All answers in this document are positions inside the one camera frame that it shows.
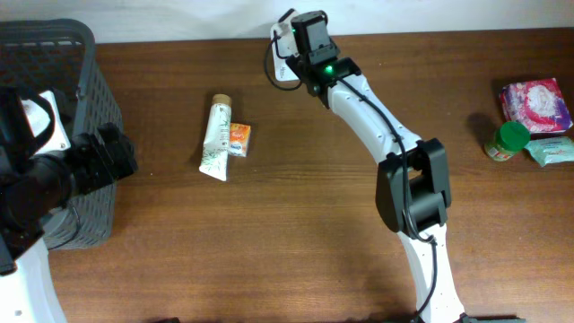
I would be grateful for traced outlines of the green lid jar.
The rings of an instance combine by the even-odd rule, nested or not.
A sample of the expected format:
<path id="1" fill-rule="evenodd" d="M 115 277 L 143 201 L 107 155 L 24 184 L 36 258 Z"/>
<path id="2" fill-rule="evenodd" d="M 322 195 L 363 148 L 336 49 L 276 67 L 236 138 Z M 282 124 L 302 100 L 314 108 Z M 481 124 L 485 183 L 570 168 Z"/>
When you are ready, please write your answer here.
<path id="1" fill-rule="evenodd" d="M 525 126 L 509 121 L 494 132 L 492 140 L 484 145 L 484 151 L 496 162 L 505 162 L 523 150 L 530 139 L 531 134 Z"/>

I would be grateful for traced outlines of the white bamboo print tube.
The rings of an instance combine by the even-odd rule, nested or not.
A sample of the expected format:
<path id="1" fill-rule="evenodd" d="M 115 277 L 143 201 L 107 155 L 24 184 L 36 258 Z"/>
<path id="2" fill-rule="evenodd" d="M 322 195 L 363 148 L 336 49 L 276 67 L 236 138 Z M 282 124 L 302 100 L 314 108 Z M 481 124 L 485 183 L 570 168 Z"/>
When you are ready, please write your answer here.
<path id="1" fill-rule="evenodd" d="M 231 97 L 215 94 L 212 99 L 203 142 L 199 170 L 210 177 L 226 181 L 230 145 Z"/>

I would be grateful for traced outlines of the orange tissue packet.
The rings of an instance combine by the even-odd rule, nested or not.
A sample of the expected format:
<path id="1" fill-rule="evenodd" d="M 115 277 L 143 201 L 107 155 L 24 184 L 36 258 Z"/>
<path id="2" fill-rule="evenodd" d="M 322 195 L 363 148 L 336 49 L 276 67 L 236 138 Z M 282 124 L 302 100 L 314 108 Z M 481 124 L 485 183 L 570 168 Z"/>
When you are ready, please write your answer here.
<path id="1" fill-rule="evenodd" d="M 231 123 L 230 124 L 230 145 L 229 155 L 246 157 L 248 155 L 248 144 L 251 135 L 251 126 Z"/>

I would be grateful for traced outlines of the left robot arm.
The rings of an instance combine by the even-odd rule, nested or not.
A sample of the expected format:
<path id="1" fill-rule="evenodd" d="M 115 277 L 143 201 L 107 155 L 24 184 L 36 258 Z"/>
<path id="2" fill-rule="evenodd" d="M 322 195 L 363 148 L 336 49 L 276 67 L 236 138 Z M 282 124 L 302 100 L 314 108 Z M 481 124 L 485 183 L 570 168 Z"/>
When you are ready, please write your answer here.
<path id="1" fill-rule="evenodd" d="M 42 220 L 76 196 L 133 175 L 132 142 L 112 123 L 68 138 L 57 105 L 30 88 L 1 89 L 1 320 L 64 322 Z"/>

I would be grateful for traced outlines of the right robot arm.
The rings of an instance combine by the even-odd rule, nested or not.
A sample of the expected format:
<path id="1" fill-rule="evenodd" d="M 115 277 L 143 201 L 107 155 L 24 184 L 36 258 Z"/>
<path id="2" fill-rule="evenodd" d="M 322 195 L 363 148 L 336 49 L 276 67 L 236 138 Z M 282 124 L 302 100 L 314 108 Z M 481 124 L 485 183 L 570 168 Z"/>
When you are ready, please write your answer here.
<path id="1" fill-rule="evenodd" d="M 447 251 L 452 198 L 448 158 L 436 138 L 424 141 L 405 127 L 370 88 L 362 70 L 327 31 L 327 15 L 308 12 L 287 21 L 294 43 L 286 63 L 310 95 L 341 118 L 378 165 L 375 203 L 400 239 L 416 291 L 415 322 L 460 322 L 465 308 Z"/>

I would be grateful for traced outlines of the red purple snack bag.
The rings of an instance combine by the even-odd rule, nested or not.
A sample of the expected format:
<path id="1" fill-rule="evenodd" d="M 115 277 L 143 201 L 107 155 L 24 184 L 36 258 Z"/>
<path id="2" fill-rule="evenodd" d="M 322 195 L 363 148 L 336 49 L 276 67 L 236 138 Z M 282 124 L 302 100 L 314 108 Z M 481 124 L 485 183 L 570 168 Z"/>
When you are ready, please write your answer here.
<path id="1" fill-rule="evenodd" d="M 516 121 L 531 134 L 561 134 L 573 120 L 555 78 L 505 86 L 500 103 L 507 121 Z"/>

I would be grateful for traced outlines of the mint toilet tissue pack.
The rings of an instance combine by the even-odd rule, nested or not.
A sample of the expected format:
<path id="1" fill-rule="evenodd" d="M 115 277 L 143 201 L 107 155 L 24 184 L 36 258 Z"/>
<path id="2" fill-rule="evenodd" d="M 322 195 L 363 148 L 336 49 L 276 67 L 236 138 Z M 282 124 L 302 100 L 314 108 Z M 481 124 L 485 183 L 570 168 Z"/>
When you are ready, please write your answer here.
<path id="1" fill-rule="evenodd" d="M 526 149 L 541 167 L 574 160 L 573 141 L 567 136 L 533 140 Z"/>

